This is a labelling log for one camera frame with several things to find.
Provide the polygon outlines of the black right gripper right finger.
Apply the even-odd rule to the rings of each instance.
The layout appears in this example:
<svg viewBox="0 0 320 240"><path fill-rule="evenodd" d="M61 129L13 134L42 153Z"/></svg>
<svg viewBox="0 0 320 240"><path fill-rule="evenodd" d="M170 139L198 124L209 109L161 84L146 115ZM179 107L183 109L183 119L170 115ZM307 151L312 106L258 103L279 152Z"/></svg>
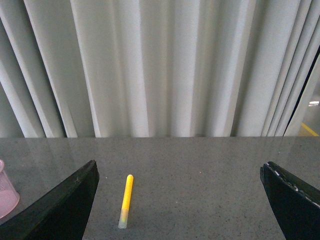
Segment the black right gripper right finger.
<svg viewBox="0 0 320 240"><path fill-rule="evenodd" d="M260 179L278 225L287 240L320 238L320 191L269 161Z"/></svg>

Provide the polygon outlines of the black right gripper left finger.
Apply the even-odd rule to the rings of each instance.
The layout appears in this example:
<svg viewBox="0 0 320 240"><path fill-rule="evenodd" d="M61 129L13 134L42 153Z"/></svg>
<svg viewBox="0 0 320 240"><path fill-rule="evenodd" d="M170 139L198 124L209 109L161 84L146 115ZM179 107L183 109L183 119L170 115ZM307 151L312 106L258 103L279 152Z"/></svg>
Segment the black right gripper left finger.
<svg viewBox="0 0 320 240"><path fill-rule="evenodd" d="M95 160L0 226L2 240L81 240L99 183Z"/></svg>

